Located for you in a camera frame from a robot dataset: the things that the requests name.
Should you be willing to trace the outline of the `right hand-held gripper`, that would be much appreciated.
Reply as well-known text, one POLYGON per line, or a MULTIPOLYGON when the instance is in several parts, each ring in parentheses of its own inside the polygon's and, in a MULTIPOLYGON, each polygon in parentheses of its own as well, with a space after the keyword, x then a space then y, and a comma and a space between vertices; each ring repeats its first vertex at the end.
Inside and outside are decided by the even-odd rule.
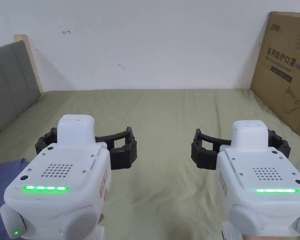
POLYGON ((199 169, 216 170, 229 218, 222 223, 224 240, 300 236, 300 172, 288 160, 290 152, 288 142, 260 120, 234 122, 232 140, 196 129, 191 159, 199 169))

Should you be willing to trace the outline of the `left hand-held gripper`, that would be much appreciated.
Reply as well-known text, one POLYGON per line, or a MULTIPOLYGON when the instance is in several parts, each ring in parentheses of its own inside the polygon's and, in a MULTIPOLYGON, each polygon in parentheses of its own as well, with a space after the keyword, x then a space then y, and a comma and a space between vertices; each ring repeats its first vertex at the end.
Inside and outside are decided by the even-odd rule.
POLYGON ((94 124, 89 115, 64 115, 38 139, 37 156, 4 192, 0 214, 11 239, 105 239, 99 219, 111 170, 132 167, 137 141, 129 126, 95 137, 94 124))

